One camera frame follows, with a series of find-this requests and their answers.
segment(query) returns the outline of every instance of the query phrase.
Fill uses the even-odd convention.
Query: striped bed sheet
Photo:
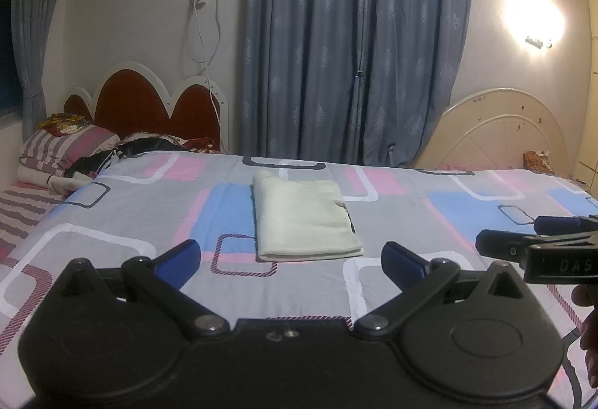
[[[0,192],[0,263],[61,203],[60,196],[30,183],[19,182]]]

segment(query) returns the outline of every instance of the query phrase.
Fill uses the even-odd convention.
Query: wall
[[[590,88],[590,11],[588,0],[552,2],[563,14],[564,34],[551,50],[538,53],[512,37],[503,19],[505,0],[472,0],[451,102],[494,87],[513,87],[533,94],[560,124],[572,171]]]
[[[48,114],[61,111],[66,98],[63,62],[66,2],[67,0],[56,1],[46,45],[42,87]],[[0,122],[0,145],[2,145],[0,189],[7,188],[7,186],[16,182],[17,157],[22,144],[22,137],[22,123],[20,120]]]
[[[231,116],[235,116],[240,83],[237,49],[243,32],[243,1],[219,1],[222,37],[209,68],[210,78],[228,98]],[[214,13],[215,0],[208,0],[199,11],[208,56],[218,37]],[[189,0],[67,0],[67,84],[83,86],[93,94],[109,68],[121,61],[135,61],[154,71],[172,93],[186,78],[201,71],[187,55],[188,27],[192,53],[203,59]],[[236,129],[231,125],[230,130],[234,145]]]

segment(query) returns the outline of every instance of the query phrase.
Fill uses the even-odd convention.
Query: white towel
[[[258,257],[314,261],[363,255],[334,181],[289,181],[268,171],[253,176]]]

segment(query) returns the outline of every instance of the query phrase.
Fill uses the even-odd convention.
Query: beige arched headboard
[[[521,168],[525,151],[549,151],[554,172],[567,176],[563,133],[550,110],[527,92],[491,89],[447,110],[413,167]]]

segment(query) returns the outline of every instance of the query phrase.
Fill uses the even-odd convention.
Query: bed
[[[141,127],[131,115],[114,117],[113,112],[130,110],[119,89],[136,84],[131,86],[137,88],[135,103],[160,110],[162,123],[155,131],[179,127],[181,137],[195,132],[184,130],[177,110],[212,111],[204,91],[201,106],[185,101],[185,90],[177,100],[160,97],[153,93],[155,78],[146,71],[122,70],[113,71],[106,80],[109,86],[93,99],[70,97],[66,109],[85,112],[85,107],[92,120],[108,128],[114,127],[111,120],[118,127]],[[225,106],[223,95],[218,100]],[[139,120],[146,121],[144,128],[152,126],[146,115]],[[363,241],[364,256],[311,263],[258,261],[249,185],[261,169],[290,180],[335,180]],[[87,257],[96,267],[117,267],[133,256],[153,258],[185,239],[196,239],[201,266],[182,291],[232,325],[241,317],[325,318],[341,319],[350,328],[399,293],[380,267],[386,241],[397,241],[426,259],[444,257],[463,269],[485,269],[492,260],[474,248],[483,228],[533,233],[538,215],[592,213],[598,213],[598,203],[577,186],[525,170],[408,170],[178,151],[126,159],[44,216],[0,266],[0,405],[20,407],[32,396],[17,358],[19,335],[52,281],[76,257]],[[572,306],[569,286],[531,289],[567,347],[568,362],[552,396],[564,407],[591,405],[595,394],[579,349],[581,320],[589,310]]]

